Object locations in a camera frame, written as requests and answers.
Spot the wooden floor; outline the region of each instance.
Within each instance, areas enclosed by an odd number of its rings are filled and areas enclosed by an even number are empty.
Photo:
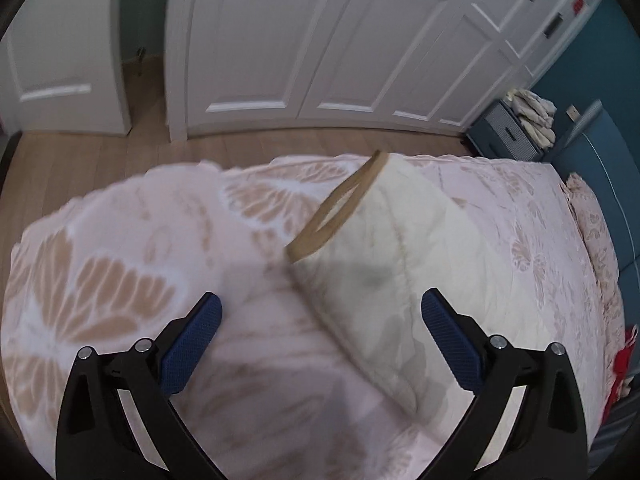
[[[2,291],[9,275],[11,248],[25,227],[72,197],[145,173],[158,164],[207,159],[224,168],[247,167],[265,164],[279,155],[371,155],[375,150],[407,155],[469,155],[457,137],[350,128],[219,134],[170,143],[161,59],[145,62],[141,75],[137,65],[127,65],[125,85],[133,123],[127,137],[58,133],[22,136],[0,195]],[[4,400],[2,386],[0,383],[0,400]]]

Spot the green wall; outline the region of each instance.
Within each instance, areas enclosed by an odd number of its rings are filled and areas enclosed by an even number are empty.
[[[603,0],[578,36],[532,89],[558,107],[556,134],[600,99],[640,167],[640,38],[615,0]]]
[[[146,54],[164,52],[166,0],[120,0],[120,54],[126,61],[139,47]]]

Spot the cream fabric bag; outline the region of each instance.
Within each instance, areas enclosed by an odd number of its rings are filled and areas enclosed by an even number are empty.
[[[363,373],[444,442],[472,399],[422,321],[437,287],[460,314],[515,346],[551,342],[534,298],[466,213],[400,156],[376,153],[338,186],[287,246],[299,286]],[[518,411],[515,390],[486,460]]]

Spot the blue gripper pad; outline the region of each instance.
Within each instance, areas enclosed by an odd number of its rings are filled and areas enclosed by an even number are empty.
[[[164,354],[160,390],[166,396],[181,392],[222,321],[220,298],[211,294]]]
[[[422,319],[460,387],[477,395],[483,382],[482,359],[456,323],[451,307],[432,290],[422,296]]]

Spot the pink floral pillow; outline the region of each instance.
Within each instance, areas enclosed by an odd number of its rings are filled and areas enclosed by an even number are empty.
[[[625,345],[625,317],[618,287],[618,259],[595,193],[577,173],[566,181],[569,202],[575,213],[584,245],[589,253],[593,272],[600,287],[600,299],[605,324],[605,364],[609,370],[607,391],[613,385],[613,360]]]

